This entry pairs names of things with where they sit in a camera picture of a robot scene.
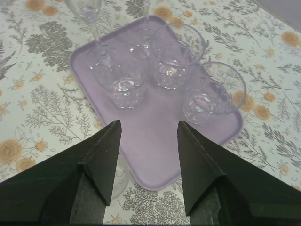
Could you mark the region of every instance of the fern print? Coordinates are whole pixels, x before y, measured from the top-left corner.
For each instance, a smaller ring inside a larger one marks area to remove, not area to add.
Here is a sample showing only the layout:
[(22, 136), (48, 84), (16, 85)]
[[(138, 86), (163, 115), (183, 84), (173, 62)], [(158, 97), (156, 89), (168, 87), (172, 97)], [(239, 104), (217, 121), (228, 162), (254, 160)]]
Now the fern print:
[[(57, 92), (40, 85), (31, 92), (31, 98), (37, 107), (25, 120), (29, 127), (49, 127), (50, 134), (64, 145), (71, 144), (73, 140), (82, 141), (91, 135), (92, 126), (88, 115), (74, 115), (70, 108), (63, 107), (64, 95), (60, 96)], [(74, 131), (76, 124), (81, 134)]]
[(3, 54), (4, 54), (3, 41), (2, 40), (0, 41), (0, 81), (5, 78), (5, 74), (8, 72), (8, 70), (16, 64), (16, 63), (13, 63), (11, 65), (7, 64), (13, 58), (15, 53), (16, 52), (13, 52), (10, 56), (3, 58)]

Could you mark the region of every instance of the clear plastic cup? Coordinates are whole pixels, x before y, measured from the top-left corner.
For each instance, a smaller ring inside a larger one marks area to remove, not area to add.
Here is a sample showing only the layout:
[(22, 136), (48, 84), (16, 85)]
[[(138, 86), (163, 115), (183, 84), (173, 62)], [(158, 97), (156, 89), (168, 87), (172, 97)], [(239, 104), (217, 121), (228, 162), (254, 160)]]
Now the clear plastic cup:
[(176, 89), (186, 83), (193, 66), (204, 55), (205, 41), (193, 27), (183, 23), (166, 24), (151, 39), (154, 77), (158, 85)]
[(134, 57), (94, 70), (98, 84), (118, 108), (134, 108), (144, 99), (149, 74), (149, 61)]
[(246, 99), (246, 84), (233, 67), (219, 62), (199, 65), (188, 83), (182, 105), (186, 119), (204, 125), (237, 111)]

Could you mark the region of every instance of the tablecloth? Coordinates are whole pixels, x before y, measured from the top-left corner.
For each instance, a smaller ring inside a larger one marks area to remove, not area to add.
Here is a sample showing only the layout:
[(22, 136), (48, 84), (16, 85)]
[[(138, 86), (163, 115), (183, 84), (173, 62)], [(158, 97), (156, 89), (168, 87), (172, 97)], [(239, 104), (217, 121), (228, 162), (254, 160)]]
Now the tablecloth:
[[(225, 147), (300, 190), (301, 35), (250, 0), (151, 0), (150, 13), (195, 27), (206, 40), (201, 62), (224, 62), (242, 74), (244, 129)], [(143, 15), (143, 0), (104, 0), (98, 32)], [(68, 67), (72, 51), (92, 40), (62, 0), (2, 6), (0, 181), (102, 128)], [(104, 223), (189, 224), (181, 179), (152, 192), (131, 178), (107, 207)]]

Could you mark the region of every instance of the gray leaf print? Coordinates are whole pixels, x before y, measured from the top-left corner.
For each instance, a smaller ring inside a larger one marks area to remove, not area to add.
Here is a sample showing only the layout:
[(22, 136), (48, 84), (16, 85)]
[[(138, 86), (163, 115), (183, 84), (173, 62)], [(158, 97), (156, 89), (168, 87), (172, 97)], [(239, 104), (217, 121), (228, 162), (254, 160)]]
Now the gray leaf print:
[[(57, 92), (50, 91), (39, 85), (31, 92), (32, 102), (37, 105), (32, 114), (27, 115), (25, 121), (29, 127), (50, 127), (49, 131), (58, 137), (60, 143), (69, 145), (73, 140), (84, 140), (91, 134), (88, 115), (73, 115), (70, 108), (62, 106), (62, 100)], [(74, 122), (80, 126), (80, 134), (74, 132)]]
[(10, 26), (8, 26), (9, 29), (15, 30), (17, 35), (10, 35), (12, 39), (15, 39), (17, 43), (21, 45), (19, 53), (21, 53), (23, 48), (23, 39), (25, 37), (25, 34), (27, 33), (27, 28), (21, 28), (21, 25), (23, 23), (23, 20), (16, 21), (14, 12), (10, 12), (9, 18), (6, 20), (7, 22), (11, 23)]
[(214, 9), (212, 9), (211, 12), (209, 12), (207, 8), (201, 8), (199, 12), (206, 16), (213, 15), (215, 17), (214, 21), (216, 22), (224, 21), (225, 22), (224, 28), (229, 28), (229, 27), (236, 28), (237, 31), (234, 33), (234, 35), (245, 36), (247, 38), (253, 39), (257, 43), (258, 47), (260, 47), (259, 42), (250, 33), (250, 28), (248, 27), (247, 23), (244, 20), (240, 20), (239, 22), (236, 22), (232, 14), (229, 14), (228, 17), (223, 17), (219, 12), (217, 12)]
[(269, 79), (265, 79), (262, 76), (261, 72), (254, 72), (253, 69), (250, 66), (245, 67), (243, 63), (240, 60), (233, 60), (233, 64), (235, 67), (238, 68), (239, 72), (243, 72), (245, 75), (251, 76), (250, 82), (253, 83), (261, 83), (262, 89), (282, 89), (282, 90), (291, 90), (291, 89), (284, 89), (282, 88), (278, 83), (275, 82), (275, 80), (272, 78), (272, 76), (269, 76)]
[(16, 52), (13, 52), (10, 56), (2, 59), (2, 54), (4, 54), (3, 41), (0, 41), (0, 81), (5, 78), (6, 72), (13, 67), (16, 63), (7, 65)]
[(297, 147), (292, 141), (285, 141), (285, 137), (280, 131), (273, 130), (271, 126), (263, 124), (264, 135), (269, 140), (276, 141), (277, 153), (285, 158), (289, 158), (292, 161), (292, 165), (301, 169), (301, 148)]
[(237, 46), (236, 39), (231, 37), (228, 33), (222, 33), (220, 29), (211, 26), (206, 22), (203, 23), (203, 26), (206, 32), (215, 34), (213, 37), (214, 41), (216, 41), (217, 43), (225, 44), (226, 48), (232, 50), (233, 52), (241, 53), (241, 51), (243, 50), (242, 48)]
[(73, 46), (67, 37), (66, 28), (57, 21), (47, 22), (39, 26), (42, 34), (32, 34), (26, 40), (29, 53), (43, 53), (46, 66), (57, 66), (56, 71), (67, 71), (68, 60), (71, 54), (69, 48)]
[(250, 0), (230, 1), (228, 5), (224, 6), (223, 8), (224, 10), (241, 13), (242, 15), (257, 13), (259, 10), (259, 6), (257, 6)]
[(277, 67), (279, 70), (283, 71), (284, 73), (289, 73), (290, 70), (293, 72), (301, 73), (301, 66), (299, 65), (293, 65), (291, 63), (285, 64), (281, 67)]
[(113, 0), (104, 0), (104, 4), (105, 4), (106, 6), (112, 5), (113, 9), (114, 9), (116, 12), (122, 11), (122, 7), (119, 5), (119, 4), (120, 4), (119, 2), (116, 2), (116, 1), (113, 1)]
[(193, 11), (198, 12), (194, 3), (188, 3), (187, 0), (179, 0), (179, 3), (182, 3), (182, 6), (185, 8), (190, 8)]
[(188, 225), (189, 218), (185, 216), (184, 204), (171, 191), (158, 197), (158, 192), (148, 191), (134, 184), (124, 194), (123, 210), (134, 211), (130, 218), (135, 225)]
[(126, 2), (126, 13), (134, 19), (138, 19), (144, 15), (144, 0), (129, 0)]
[(263, 169), (266, 166), (276, 168), (268, 161), (267, 154), (264, 150), (257, 145), (257, 139), (254, 134), (251, 134), (246, 128), (244, 128), (237, 138), (233, 139), (227, 145), (227, 148), (237, 153), (243, 159), (250, 160), (252, 164)]

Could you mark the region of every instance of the plastic tray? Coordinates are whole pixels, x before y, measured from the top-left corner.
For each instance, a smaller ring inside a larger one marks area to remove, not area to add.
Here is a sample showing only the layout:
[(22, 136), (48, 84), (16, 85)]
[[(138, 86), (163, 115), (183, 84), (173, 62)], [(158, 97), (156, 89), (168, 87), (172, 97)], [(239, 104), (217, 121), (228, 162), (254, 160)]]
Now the plastic tray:
[[(161, 18), (150, 16), (151, 29), (156, 30), (164, 24)], [(129, 35), (144, 26), (142, 18), (101, 39), (131, 58), (127, 44)], [(179, 121), (185, 121), (181, 110), (184, 90), (164, 89), (151, 78), (145, 99), (136, 108), (118, 109), (104, 94), (86, 64), (87, 53), (94, 46), (91, 42), (75, 50), (70, 57), (70, 68), (103, 124), (121, 120), (120, 152), (136, 181), (145, 189), (160, 190), (181, 175), (177, 126)], [(235, 112), (205, 126), (192, 126), (208, 139), (225, 145), (240, 133), (243, 121), (241, 114)]]

